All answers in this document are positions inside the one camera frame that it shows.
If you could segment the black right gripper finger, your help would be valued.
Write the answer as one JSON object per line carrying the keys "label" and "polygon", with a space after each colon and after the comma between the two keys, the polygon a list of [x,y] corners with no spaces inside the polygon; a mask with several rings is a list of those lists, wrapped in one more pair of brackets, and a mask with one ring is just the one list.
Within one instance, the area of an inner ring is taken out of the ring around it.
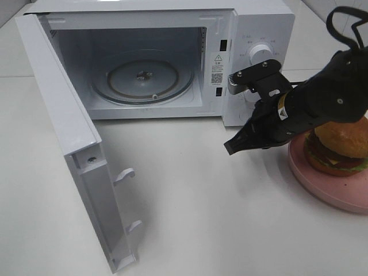
{"label": "black right gripper finger", "polygon": [[256,82],[279,73],[282,65],[275,59],[269,59],[228,76],[228,90],[232,95],[246,91]]}
{"label": "black right gripper finger", "polygon": [[233,138],[224,143],[229,155],[240,151],[263,148],[259,120],[260,117],[252,116]]}

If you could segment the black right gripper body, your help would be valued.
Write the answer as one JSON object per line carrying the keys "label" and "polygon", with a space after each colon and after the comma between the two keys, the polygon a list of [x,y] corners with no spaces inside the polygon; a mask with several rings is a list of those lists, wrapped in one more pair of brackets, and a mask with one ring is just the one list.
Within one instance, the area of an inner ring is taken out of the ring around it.
{"label": "black right gripper body", "polygon": [[279,147],[302,133],[291,115],[280,115],[287,108],[279,102],[285,102],[292,89],[292,84],[280,72],[252,83],[251,91],[260,96],[251,119],[252,150]]}

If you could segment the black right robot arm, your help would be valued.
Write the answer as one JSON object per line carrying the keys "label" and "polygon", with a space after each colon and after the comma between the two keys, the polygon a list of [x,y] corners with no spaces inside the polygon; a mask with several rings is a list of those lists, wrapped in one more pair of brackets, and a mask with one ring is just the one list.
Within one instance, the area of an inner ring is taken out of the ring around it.
{"label": "black right robot arm", "polygon": [[297,86],[269,59],[228,77],[229,91],[258,93],[244,127],[224,146],[230,155],[287,144],[326,122],[356,122],[367,111],[367,48],[338,51],[316,75]]}

